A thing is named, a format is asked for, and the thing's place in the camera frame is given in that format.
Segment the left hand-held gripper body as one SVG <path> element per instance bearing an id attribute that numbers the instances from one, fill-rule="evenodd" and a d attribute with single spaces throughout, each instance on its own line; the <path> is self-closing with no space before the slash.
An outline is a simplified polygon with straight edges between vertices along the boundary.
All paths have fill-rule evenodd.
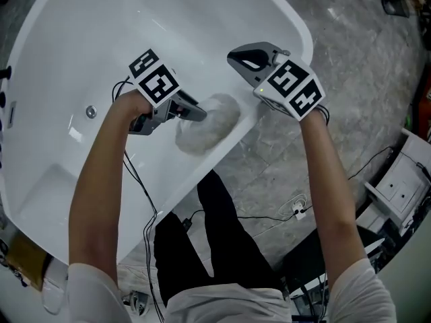
<path id="1" fill-rule="evenodd" d="M 132 135 L 150 135 L 169 119 L 171 98 L 179 91 L 178 80 L 159 56 L 147 49 L 129 65 L 130 79 L 150 103 L 148 114 L 136 118 L 129 129 Z"/>

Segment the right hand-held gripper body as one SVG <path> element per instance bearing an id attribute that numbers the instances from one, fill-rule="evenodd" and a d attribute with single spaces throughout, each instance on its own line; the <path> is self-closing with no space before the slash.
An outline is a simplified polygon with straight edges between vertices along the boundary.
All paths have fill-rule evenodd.
<path id="1" fill-rule="evenodd" d="M 315 72 L 300 57 L 277 52 L 268 77 L 253 95 L 270 109 L 291 116 L 298 122 L 311 111 L 326 114 L 321 105 L 326 94 Z"/>

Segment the white fluffy scrubber with handle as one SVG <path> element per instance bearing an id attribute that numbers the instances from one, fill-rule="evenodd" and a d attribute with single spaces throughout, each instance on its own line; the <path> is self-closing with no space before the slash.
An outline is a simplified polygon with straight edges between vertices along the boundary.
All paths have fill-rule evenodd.
<path id="1" fill-rule="evenodd" d="M 201 108 L 207 112 L 203 121 L 180 120 L 176 126 L 176 146 L 189 155 L 203 155 L 213 149 L 240 119 L 240 106 L 228 94 L 212 95 L 202 101 Z"/>

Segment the white bathtub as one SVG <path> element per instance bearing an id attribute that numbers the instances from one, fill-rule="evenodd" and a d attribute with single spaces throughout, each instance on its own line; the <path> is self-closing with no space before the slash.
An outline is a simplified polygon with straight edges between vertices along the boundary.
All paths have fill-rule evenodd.
<path id="1" fill-rule="evenodd" d="M 243 44 L 267 41 L 312 61 L 306 24 L 286 0 L 36 0 L 1 85 L 0 194 L 9 219 L 68 261 L 75 185 L 129 65 L 152 49 L 197 101 L 223 93 L 240 106 L 233 131 L 203 155 L 175 143 L 177 120 L 132 135 L 127 153 L 142 183 L 123 175 L 117 259 L 142 240 L 153 210 L 171 211 L 252 127 L 260 113 L 250 85 L 227 63 Z M 86 108 L 95 106 L 89 119 Z"/>

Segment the person's left forearm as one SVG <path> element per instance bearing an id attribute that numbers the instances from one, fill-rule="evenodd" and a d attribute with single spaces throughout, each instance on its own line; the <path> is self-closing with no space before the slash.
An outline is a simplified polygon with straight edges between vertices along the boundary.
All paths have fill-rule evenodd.
<path id="1" fill-rule="evenodd" d="M 123 159 L 134 113 L 113 104 L 79 175 L 69 213 L 69 264 L 117 278 Z"/>

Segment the person's right forearm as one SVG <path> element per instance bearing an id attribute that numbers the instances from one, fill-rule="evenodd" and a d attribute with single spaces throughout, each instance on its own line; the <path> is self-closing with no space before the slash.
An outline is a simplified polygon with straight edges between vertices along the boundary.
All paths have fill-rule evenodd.
<path id="1" fill-rule="evenodd" d="M 333 140 L 317 110 L 300 121 L 308 164 L 312 209 L 329 286 L 366 257 L 356 225 L 356 204 Z"/>

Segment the person's left hand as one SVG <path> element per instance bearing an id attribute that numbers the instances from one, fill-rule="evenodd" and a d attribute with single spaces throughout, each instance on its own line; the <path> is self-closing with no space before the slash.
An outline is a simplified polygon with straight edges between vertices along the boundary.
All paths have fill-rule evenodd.
<path id="1" fill-rule="evenodd" d="M 142 114 L 150 114 L 152 105 L 137 90 L 121 94 L 112 105 L 114 119 L 122 124 L 130 124 Z"/>

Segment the person's black trousers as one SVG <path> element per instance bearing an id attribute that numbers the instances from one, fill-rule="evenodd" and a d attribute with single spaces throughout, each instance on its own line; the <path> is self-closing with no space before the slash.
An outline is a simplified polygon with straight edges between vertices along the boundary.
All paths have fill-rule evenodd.
<path id="1" fill-rule="evenodd" d="M 282 289 L 280 278 L 239 221 L 221 178 L 210 171 L 197 185 L 211 251 L 210 276 L 176 214 L 156 226 L 154 258 L 163 303 L 178 293 L 210 285 L 238 284 L 246 289 Z"/>

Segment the white drawer cabinet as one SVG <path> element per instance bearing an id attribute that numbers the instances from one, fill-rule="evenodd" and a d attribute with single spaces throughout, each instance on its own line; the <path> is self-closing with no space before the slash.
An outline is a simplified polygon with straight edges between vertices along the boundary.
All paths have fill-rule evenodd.
<path id="1" fill-rule="evenodd" d="M 422 168 L 431 174 L 431 144 L 412 132 L 402 129 L 407 139 L 392 165 L 376 185 L 365 183 L 374 206 L 399 228 L 403 235 L 413 224 L 413 214 L 427 191 L 431 180 Z"/>

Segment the person's left white shoe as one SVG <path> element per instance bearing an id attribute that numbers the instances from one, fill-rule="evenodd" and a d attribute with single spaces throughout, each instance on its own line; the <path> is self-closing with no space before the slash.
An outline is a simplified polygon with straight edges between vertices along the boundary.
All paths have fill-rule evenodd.
<path id="1" fill-rule="evenodd" d="M 124 293 L 140 291 L 150 294 L 150 284 L 152 284 L 153 290 L 157 291 L 159 288 L 156 275 L 157 270 L 154 266 L 150 266 L 150 269 L 147 269 L 146 266 L 128 264 L 117 266 L 118 286 Z"/>

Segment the person's white shirt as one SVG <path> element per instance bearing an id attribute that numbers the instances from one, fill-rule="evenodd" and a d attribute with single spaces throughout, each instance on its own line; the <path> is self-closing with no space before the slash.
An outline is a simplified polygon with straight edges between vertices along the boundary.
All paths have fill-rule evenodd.
<path id="1" fill-rule="evenodd" d="M 69 267 L 70 323 L 132 323 L 114 281 L 86 264 Z M 330 323 L 397 323 L 393 300 L 370 261 L 351 265 L 336 280 L 328 304 Z M 292 323 L 289 303 L 275 289 L 236 283 L 181 291 L 168 301 L 164 323 Z"/>

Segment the cardboard box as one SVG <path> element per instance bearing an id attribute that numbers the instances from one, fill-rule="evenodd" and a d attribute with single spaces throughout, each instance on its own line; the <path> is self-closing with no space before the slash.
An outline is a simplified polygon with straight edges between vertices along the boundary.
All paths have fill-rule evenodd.
<path id="1" fill-rule="evenodd" d="M 7 264 L 39 292 L 43 288 L 48 259 L 48 253 L 21 232 L 13 238 L 6 255 Z"/>

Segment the white toilet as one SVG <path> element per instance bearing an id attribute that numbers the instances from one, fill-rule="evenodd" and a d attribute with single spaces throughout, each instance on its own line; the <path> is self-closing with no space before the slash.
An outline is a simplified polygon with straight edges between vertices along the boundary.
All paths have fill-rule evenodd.
<path id="1" fill-rule="evenodd" d="M 68 266 L 52 259 L 44 274 L 42 305 L 51 315 L 57 316 L 63 306 L 67 285 Z"/>

